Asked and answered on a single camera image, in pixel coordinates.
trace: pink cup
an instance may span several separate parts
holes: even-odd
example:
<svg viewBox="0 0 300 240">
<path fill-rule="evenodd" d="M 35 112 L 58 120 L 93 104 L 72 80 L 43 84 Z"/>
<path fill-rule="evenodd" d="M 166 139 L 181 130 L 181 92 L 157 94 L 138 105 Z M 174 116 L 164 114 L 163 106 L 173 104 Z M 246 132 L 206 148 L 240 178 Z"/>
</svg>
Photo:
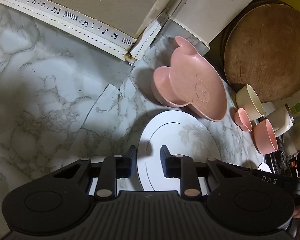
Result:
<svg viewBox="0 0 300 240">
<path fill-rule="evenodd" d="M 264 119 L 255 126 L 253 137 L 261 154 L 269 154 L 278 150 L 277 138 L 268 119 Z"/>
<path fill-rule="evenodd" d="M 251 132 L 252 124 L 251 121 L 243 108 L 239 108 L 234 115 L 234 122 L 237 126 L 240 126 L 242 131 Z"/>
</svg>

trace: marble countertop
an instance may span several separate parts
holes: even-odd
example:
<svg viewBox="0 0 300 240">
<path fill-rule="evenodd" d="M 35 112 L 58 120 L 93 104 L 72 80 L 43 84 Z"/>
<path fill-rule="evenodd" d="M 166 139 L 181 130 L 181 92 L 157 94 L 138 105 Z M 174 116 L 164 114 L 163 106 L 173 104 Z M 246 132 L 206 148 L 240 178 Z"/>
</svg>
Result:
<svg viewBox="0 0 300 240">
<path fill-rule="evenodd" d="M 9 231 L 1 213 L 8 192 L 79 158 L 97 162 L 138 145 L 144 126 L 168 109 L 155 101 L 149 77 L 169 65 L 173 49 L 163 37 L 132 68 L 0 5 L 0 238 Z M 234 92 L 224 86 L 226 117 L 200 121 L 223 161 L 257 168 L 263 155 L 251 134 L 234 124 Z M 139 190 L 140 184 L 121 179 L 118 189 Z"/>
</svg>

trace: white cup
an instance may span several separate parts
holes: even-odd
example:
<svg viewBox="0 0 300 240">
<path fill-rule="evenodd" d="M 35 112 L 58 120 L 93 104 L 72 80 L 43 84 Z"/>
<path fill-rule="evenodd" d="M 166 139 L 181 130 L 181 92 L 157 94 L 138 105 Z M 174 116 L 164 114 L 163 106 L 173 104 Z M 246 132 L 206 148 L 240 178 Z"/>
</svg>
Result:
<svg viewBox="0 0 300 240">
<path fill-rule="evenodd" d="M 292 113 L 287 104 L 274 110 L 267 116 L 267 119 L 270 121 L 276 137 L 282 135 L 294 125 Z"/>
</svg>

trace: music note sticker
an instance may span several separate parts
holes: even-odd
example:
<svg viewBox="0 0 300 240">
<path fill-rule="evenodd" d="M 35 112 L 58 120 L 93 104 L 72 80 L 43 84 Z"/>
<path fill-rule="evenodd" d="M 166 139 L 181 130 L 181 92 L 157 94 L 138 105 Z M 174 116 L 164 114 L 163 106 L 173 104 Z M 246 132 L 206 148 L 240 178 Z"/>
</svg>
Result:
<svg viewBox="0 0 300 240">
<path fill-rule="evenodd" d="M 113 33 L 113 34 L 111 35 L 111 37 L 114 37 L 114 39 L 116 39 L 116 38 L 118 37 L 118 35 L 115 34 L 115 33 Z"/>
<path fill-rule="evenodd" d="M 133 45 L 133 42 L 128 39 L 128 37 L 123 38 L 121 44 L 127 44 L 129 46 Z"/>
<path fill-rule="evenodd" d="M 70 19 L 73 19 L 74 21 L 76 21 L 78 19 L 77 15 L 74 15 L 73 13 L 69 12 L 68 10 L 66 12 L 64 12 L 63 17 L 69 17 Z"/>
<path fill-rule="evenodd" d="M 105 32 L 109 31 L 109 29 L 106 29 L 105 31 L 102 32 L 102 34 L 105 34 Z"/>
</svg>

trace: white dinner plate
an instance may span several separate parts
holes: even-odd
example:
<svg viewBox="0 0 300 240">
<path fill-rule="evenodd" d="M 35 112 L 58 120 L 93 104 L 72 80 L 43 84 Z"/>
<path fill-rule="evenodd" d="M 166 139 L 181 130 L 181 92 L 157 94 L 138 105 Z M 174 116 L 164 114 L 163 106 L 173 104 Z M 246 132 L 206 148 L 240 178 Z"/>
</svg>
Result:
<svg viewBox="0 0 300 240">
<path fill-rule="evenodd" d="M 165 178 L 160 148 L 166 145 L 171 155 L 187 155 L 195 162 L 207 158 L 221 160 L 212 135 L 192 115 L 182 111 L 165 111 L 156 115 L 143 130 L 138 146 L 138 176 L 145 191 L 177 190 L 180 179 Z M 204 178 L 199 178 L 202 194 L 207 194 Z"/>
<path fill-rule="evenodd" d="M 258 167 L 258 170 L 272 173 L 270 167 L 266 163 L 261 163 Z"/>
</svg>

